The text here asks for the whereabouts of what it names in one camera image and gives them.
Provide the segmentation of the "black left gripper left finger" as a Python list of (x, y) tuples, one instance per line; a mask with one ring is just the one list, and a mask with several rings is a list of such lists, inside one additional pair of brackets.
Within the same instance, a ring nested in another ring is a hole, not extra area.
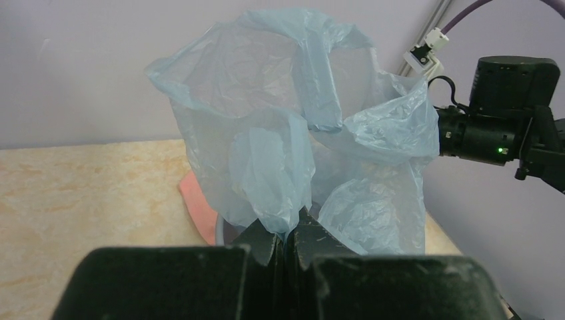
[(103, 247), (78, 264), (54, 319), (270, 319), (283, 243), (259, 222), (230, 245)]

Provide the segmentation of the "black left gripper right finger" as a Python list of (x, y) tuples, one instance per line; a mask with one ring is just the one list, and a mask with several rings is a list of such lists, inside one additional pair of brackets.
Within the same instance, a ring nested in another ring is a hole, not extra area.
[(505, 319), (490, 276), (455, 255), (358, 255), (306, 209), (285, 249), (291, 319)]

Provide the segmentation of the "grey plastic trash bin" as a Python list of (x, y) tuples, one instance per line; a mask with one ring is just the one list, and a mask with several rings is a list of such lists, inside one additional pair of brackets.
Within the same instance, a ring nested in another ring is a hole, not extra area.
[[(321, 207), (321, 204), (313, 202), (308, 212), (314, 219), (318, 219)], [(215, 224), (215, 245), (230, 245), (245, 229), (246, 227), (231, 225), (219, 215)]]

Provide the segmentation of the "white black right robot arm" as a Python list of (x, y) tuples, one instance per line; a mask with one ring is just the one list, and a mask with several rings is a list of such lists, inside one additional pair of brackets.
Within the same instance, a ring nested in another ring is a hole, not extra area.
[(549, 58), (478, 60), (470, 101), (438, 108), (440, 155), (503, 166), (564, 192), (564, 120), (550, 108), (560, 69)]

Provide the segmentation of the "light blue plastic trash bag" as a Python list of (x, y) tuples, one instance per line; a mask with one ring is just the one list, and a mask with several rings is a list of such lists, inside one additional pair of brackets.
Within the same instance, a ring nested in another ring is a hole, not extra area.
[(357, 253), (424, 253), (438, 113), (426, 80), (381, 69), (356, 25), (313, 9), (247, 11), (145, 74), (226, 222), (286, 237), (308, 209)]

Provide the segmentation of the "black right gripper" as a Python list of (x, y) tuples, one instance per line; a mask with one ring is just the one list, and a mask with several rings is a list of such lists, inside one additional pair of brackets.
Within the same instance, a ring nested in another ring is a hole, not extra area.
[(531, 147), (559, 152), (550, 109), (559, 78), (550, 58), (480, 58), (469, 104), (437, 111), (440, 155), (503, 166), (525, 159)]

